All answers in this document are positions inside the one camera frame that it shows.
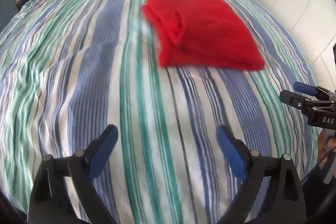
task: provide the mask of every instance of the bedsheet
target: bedsheet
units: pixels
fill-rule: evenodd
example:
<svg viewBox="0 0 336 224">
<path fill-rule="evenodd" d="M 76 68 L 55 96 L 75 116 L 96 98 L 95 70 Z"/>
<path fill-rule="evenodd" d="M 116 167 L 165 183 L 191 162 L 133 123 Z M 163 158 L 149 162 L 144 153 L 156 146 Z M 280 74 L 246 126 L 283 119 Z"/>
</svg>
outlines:
<svg viewBox="0 0 336 224">
<path fill-rule="evenodd" d="M 276 18 L 255 0 L 224 0 L 262 71 L 161 68 L 145 1 L 32 0 L 1 32 L 0 185 L 15 206 L 27 211 L 43 155 L 84 149 L 109 123 L 120 137 L 94 186 L 119 223 L 216 223 L 241 185 L 216 142 L 221 124 L 263 155 L 292 155 L 300 177 L 315 165 L 317 129 L 278 94 L 316 77 Z"/>
</svg>

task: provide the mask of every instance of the red towel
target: red towel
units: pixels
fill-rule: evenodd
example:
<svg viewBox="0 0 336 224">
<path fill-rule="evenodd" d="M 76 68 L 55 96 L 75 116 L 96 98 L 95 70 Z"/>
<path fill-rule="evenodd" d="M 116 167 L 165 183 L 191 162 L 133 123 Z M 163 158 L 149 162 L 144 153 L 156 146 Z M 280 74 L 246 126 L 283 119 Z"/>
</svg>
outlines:
<svg viewBox="0 0 336 224">
<path fill-rule="evenodd" d="M 261 70 L 264 61 L 246 25 L 223 0 L 147 0 L 160 35 L 160 65 Z"/>
</svg>

